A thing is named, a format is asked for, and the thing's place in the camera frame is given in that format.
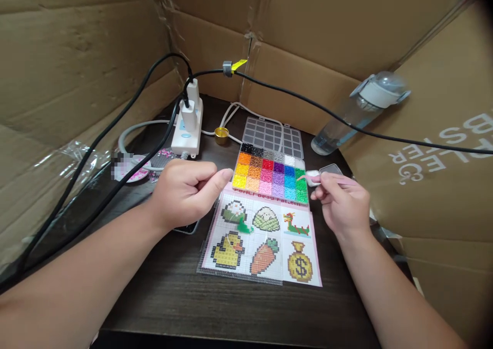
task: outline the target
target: power strip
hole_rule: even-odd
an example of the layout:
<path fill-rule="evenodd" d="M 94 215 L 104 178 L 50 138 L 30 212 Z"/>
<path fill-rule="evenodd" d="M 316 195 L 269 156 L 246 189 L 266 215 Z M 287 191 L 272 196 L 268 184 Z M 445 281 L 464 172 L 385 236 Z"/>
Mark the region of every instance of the power strip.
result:
<path fill-rule="evenodd" d="M 190 156 L 192 159 L 199 154 L 200 149 L 200 134 L 202 130 L 202 116 L 204 112 L 204 105 L 202 99 L 198 99 L 198 103 L 195 104 L 195 114 L 197 116 L 195 128 L 193 130 L 187 130 L 185 128 L 185 121 L 183 120 L 183 109 L 180 109 L 180 113 L 176 118 L 175 133 L 173 135 L 173 141 L 171 143 L 171 149 L 176 155 L 182 156 L 185 154 L 184 158 Z"/>

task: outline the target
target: pink bead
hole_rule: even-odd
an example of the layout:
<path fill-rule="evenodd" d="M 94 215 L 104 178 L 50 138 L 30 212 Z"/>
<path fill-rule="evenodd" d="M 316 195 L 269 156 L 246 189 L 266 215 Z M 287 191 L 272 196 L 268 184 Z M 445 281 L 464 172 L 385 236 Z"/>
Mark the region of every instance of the pink bead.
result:
<path fill-rule="evenodd" d="M 271 195 L 272 194 L 272 183 L 260 181 L 260 185 L 258 187 L 258 192 L 263 195 Z"/>
<path fill-rule="evenodd" d="M 267 169 L 262 169 L 262 173 L 260 173 L 260 180 L 264 182 L 272 182 L 272 171 Z"/>

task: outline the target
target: yellow tag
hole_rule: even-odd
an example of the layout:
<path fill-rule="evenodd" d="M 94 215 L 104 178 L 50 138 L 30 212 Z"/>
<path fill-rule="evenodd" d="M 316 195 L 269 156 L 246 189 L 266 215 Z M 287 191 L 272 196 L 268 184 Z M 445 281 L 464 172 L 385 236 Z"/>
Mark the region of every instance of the yellow tag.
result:
<path fill-rule="evenodd" d="M 234 63 L 232 66 L 231 66 L 231 74 L 234 74 L 236 69 L 238 69 L 241 65 L 243 65 L 245 62 L 247 62 L 247 60 L 240 60 L 236 63 Z"/>

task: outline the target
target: dark wooden table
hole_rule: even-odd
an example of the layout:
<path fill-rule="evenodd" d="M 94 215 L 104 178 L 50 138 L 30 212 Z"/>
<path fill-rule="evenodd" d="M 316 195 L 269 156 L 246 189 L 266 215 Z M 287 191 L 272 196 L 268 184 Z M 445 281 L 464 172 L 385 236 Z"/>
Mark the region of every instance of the dark wooden table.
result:
<path fill-rule="evenodd" d="M 202 97 L 203 129 L 213 131 L 227 103 Z M 228 123 L 233 136 L 242 137 L 249 115 L 239 110 Z M 133 151 L 149 152 L 165 129 L 165 125 L 150 126 L 134 141 Z M 350 174 L 338 151 L 318 156 L 310 148 L 313 136 L 304 132 L 301 136 L 307 169 L 336 163 L 343 173 Z M 230 140 L 226 147 L 218 146 L 214 137 L 202 135 L 200 146 L 197 160 L 213 161 L 218 169 L 234 168 L 238 144 Z M 115 184 L 106 168 L 72 203 L 35 254 L 52 247 L 76 227 Z M 141 202 L 153 187 L 150 182 L 126 185 L 90 231 Z M 337 240 L 324 222 L 320 204 L 310 201 L 310 209 L 323 288 L 286 282 L 283 286 L 272 286 L 196 273 L 202 243 L 211 224 L 211 211 L 194 235 L 172 232 L 157 244 L 123 291 L 103 328 L 316 347 L 379 347 Z"/>

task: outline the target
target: cardboard box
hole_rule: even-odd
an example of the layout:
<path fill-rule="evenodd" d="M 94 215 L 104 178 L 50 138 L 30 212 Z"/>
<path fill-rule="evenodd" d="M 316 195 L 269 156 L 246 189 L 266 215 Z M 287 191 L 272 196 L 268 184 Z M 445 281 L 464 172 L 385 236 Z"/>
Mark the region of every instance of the cardboard box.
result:
<path fill-rule="evenodd" d="M 9 52 L 0 67 L 0 145 L 9 155 L 0 159 L 0 266 L 19 255 L 22 239 L 35 233 L 68 183 L 77 160 L 67 148 L 90 144 L 131 98 L 154 60 L 169 50 L 182 52 L 194 71 L 248 58 L 243 70 L 249 75 L 327 108 L 335 108 L 371 73 L 402 65 L 398 73 L 408 81 L 411 98 L 368 129 L 491 149 L 487 123 L 476 130 L 481 134 L 473 127 L 493 117 L 491 39 L 480 6 L 466 9 L 464 4 L 2 0 L 0 46 Z M 98 146 L 98 165 L 126 127 L 152 118 L 178 95 L 184 78 L 181 61 L 155 71 L 138 103 Z M 205 76 L 200 89 L 240 100 L 312 134 L 328 118 L 302 101 L 236 76 Z M 461 134 L 466 137 L 459 143 Z M 359 135 L 343 154 L 372 193 L 379 222 L 402 236 L 398 246 L 426 299 L 474 342 L 489 307 L 493 272 L 486 171 L 493 159 L 405 148 Z"/>
<path fill-rule="evenodd" d="M 368 129 L 493 148 L 492 40 L 481 5 L 470 6 L 397 70 L 412 89 L 409 101 Z M 474 343 L 489 323 L 491 308 L 492 157 L 360 135 L 342 153 L 372 194 L 379 223 L 402 236 L 409 267 L 426 299 Z"/>
<path fill-rule="evenodd" d="M 0 31 L 3 268 L 67 186 L 81 155 L 70 148 L 96 138 L 169 43 L 153 0 L 2 0 Z M 138 103 L 97 147 L 98 166 L 126 127 L 151 119 L 178 95 L 179 80 L 172 61 L 156 69 Z"/>

